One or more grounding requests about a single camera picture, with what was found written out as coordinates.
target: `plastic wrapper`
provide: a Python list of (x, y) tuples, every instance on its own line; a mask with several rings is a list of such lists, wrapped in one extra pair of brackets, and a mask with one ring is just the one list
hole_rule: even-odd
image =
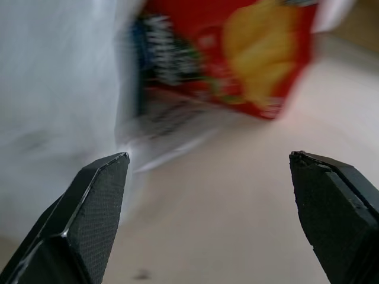
[(139, 154), (137, 173), (188, 153), (241, 116), (177, 92), (153, 89), (148, 97), (139, 131), (130, 141)]
[(311, 59), (316, 0), (149, 0), (149, 86), (273, 120)]

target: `white plastic bag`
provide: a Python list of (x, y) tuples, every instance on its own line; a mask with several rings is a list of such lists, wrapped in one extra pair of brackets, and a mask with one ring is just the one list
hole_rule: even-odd
[(114, 32), (138, 2), (115, 24), (116, 0), (0, 0), (1, 239), (21, 241), (81, 167), (119, 150)]
[(313, 32), (320, 33), (336, 28), (352, 8), (355, 0), (323, 0), (314, 22)]

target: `floor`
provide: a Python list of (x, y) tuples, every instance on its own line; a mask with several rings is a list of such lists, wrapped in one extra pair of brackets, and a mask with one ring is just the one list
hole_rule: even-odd
[(104, 283), (324, 284), (297, 216), (288, 155), (354, 164), (379, 186), (379, 57), (322, 38), (276, 122), (244, 117), (153, 170)]

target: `chip bag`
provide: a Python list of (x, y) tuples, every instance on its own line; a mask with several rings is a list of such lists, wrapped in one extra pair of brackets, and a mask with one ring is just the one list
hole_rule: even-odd
[(150, 0), (139, 47), (152, 62), (148, 85), (272, 120), (310, 61), (316, 8), (315, 0)]

